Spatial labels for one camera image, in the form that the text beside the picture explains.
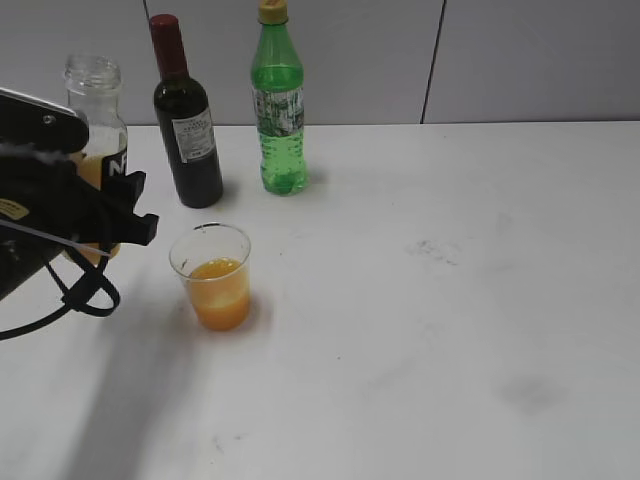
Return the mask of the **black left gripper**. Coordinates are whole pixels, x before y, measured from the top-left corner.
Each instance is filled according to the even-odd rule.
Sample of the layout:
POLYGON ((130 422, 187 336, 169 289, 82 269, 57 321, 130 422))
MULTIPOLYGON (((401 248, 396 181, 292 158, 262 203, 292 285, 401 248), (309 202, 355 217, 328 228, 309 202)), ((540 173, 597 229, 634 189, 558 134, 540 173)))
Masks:
POLYGON ((66 247, 96 243, 107 209, 114 243, 147 246, 159 216, 134 212, 146 181, 135 171, 108 177, 101 191, 82 179, 71 156, 30 149, 1 151, 1 296, 7 297, 66 247))

